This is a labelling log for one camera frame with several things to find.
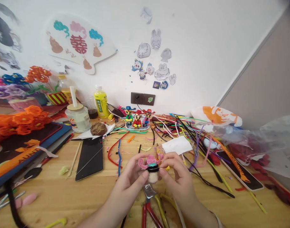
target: red chinese character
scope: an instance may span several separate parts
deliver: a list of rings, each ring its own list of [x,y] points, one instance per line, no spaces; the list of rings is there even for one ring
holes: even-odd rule
[[[81,36],[71,36],[71,45],[72,47],[80,54],[85,54],[87,52],[87,44],[82,39]]]

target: bottle cap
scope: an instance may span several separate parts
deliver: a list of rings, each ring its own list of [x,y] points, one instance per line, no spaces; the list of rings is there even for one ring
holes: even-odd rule
[[[66,78],[66,75],[64,75],[64,74],[60,74],[60,75],[58,75],[57,76],[60,80],[62,80],[62,79],[67,79]]]
[[[96,90],[102,90],[102,86],[101,85],[95,85]]]
[[[76,107],[74,107],[73,104],[70,104],[67,106],[67,109],[69,111],[81,111],[83,108],[84,108],[84,106],[80,103],[78,103]]]

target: wooden desk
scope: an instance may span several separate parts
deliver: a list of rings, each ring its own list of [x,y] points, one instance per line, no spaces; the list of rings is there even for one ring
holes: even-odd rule
[[[127,140],[133,135],[136,136],[135,139],[127,143]],[[117,179],[117,166],[107,159],[108,150],[106,149],[117,141],[117,137],[119,135],[114,133],[107,136],[104,141],[104,170],[102,172],[75,182],[79,160],[78,155],[71,176],[69,178],[67,174],[59,176],[58,172],[62,166],[71,166],[79,144],[79,141],[70,141],[58,152],[58,158],[51,159],[43,166],[43,171],[38,177],[19,186],[19,193],[27,191],[27,195],[31,193],[39,194],[35,202],[18,210],[24,223],[32,228],[43,228],[60,218],[66,217],[68,219],[66,227],[75,227],[80,221],[96,211],[108,198]],[[125,167],[127,161],[133,155],[138,153],[137,146],[140,144],[142,144],[144,149],[151,147],[149,153],[155,154],[153,142],[146,140],[144,137],[153,138],[151,130],[146,135],[129,133],[122,140],[121,151],[125,150],[129,152],[129,154],[121,153],[123,167]],[[155,142],[159,144],[163,143],[159,137]],[[118,155],[115,154],[116,152],[117,146],[112,151],[111,157],[113,160],[118,159]],[[193,159],[189,153],[186,153],[186,156],[189,159]],[[240,188],[241,184],[235,179],[230,180],[226,177],[233,177],[233,175],[223,164],[218,166],[217,169],[233,190],[235,199],[212,187],[208,187],[200,178],[193,174],[192,177],[197,197],[209,210],[216,213],[227,227],[290,227],[290,207],[282,203],[273,191],[265,188],[255,192],[258,200],[268,213],[265,215],[248,192],[237,192],[235,190],[235,188]],[[199,168],[199,171],[206,180],[227,191],[226,186],[218,182],[212,168],[208,164],[204,168]],[[163,181],[154,184],[153,189],[158,193],[162,192],[171,196],[170,190],[167,189]],[[142,205],[144,202],[145,194],[141,191],[127,216],[124,227],[141,227]],[[179,217],[174,209],[167,202],[162,202],[171,227],[181,227]],[[156,215],[161,218],[156,201],[152,199],[151,203]],[[154,227],[149,215],[147,216],[147,221],[147,227]],[[0,210],[0,227],[16,227],[9,206]]]

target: hand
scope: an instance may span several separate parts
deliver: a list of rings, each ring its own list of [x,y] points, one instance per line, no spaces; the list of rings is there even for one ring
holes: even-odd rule
[[[165,170],[167,166],[173,167],[175,179]],[[190,172],[176,152],[164,156],[159,172],[183,214],[196,227],[219,227],[216,217],[196,197]]]
[[[167,166],[173,167],[175,179],[165,170]],[[172,191],[179,208],[183,211],[190,211],[198,203],[193,187],[192,177],[182,159],[176,152],[167,153],[159,169],[162,179]]]
[[[79,224],[78,228],[116,227],[120,224],[148,179],[148,171],[141,170],[137,163],[140,158],[148,156],[149,154],[141,153],[128,161],[107,201],[99,210]]]
[[[148,179],[148,171],[142,170],[137,163],[140,158],[148,156],[149,154],[140,153],[128,161],[105,203],[113,211],[113,213],[110,213],[110,211],[108,213],[116,217],[119,223],[131,209],[136,197]]]

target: wall outlet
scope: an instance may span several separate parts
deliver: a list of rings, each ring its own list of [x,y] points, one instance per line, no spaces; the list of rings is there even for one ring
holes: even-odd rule
[[[154,105],[155,95],[144,93],[143,104],[144,105]]]
[[[131,92],[131,102],[130,103],[142,105],[143,99],[144,99],[143,93]]]

